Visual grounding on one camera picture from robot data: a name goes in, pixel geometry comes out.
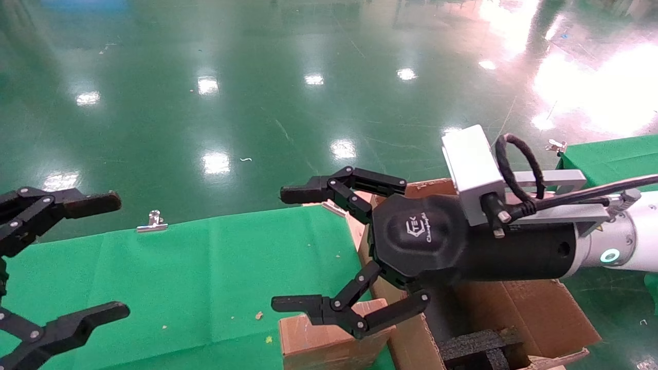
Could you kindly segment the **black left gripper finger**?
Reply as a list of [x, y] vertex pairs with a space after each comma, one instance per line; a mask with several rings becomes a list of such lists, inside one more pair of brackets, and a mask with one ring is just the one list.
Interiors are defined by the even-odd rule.
[[1, 256], [14, 257], [64, 219], [121, 209], [115, 192], [85, 195], [77, 188], [48, 192], [23, 187], [1, 196]]
[[112, 301], [65, 314], [39, 326], [3, 307], [1, 330], [21, 342], [2, 356], [1, 368], [38, 369], [54, 356], [85, 346], [98, 326], [125, 319], [129, 314], [127, 305]]

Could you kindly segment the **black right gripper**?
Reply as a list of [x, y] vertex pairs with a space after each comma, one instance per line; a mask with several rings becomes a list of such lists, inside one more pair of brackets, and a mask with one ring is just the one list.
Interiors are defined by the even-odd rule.
[[[333, 175], [313, 176], [298, 187], [282, 187], [283, 203], [331, 200], [362, 224], [370, 224], [368, 262], [336, 297], [273, 297], [278, 313], [304, 313], [312, 325], [337, 325], [355, 339], [383, 331], [420, 313], [430, 303], [427, 290], [362, 316], [354, 309], [379, 276], [397, 287], [453, 284], [461, 281], [528, 281], [558, 279], [575, 258], [572, 224], [514, 225], [495, 237], [489, 225], [471, 226], [455, 196], [402, 196], [407, 181], [346, 166]], [[372, 210], [356, 191], [387, 197]]]

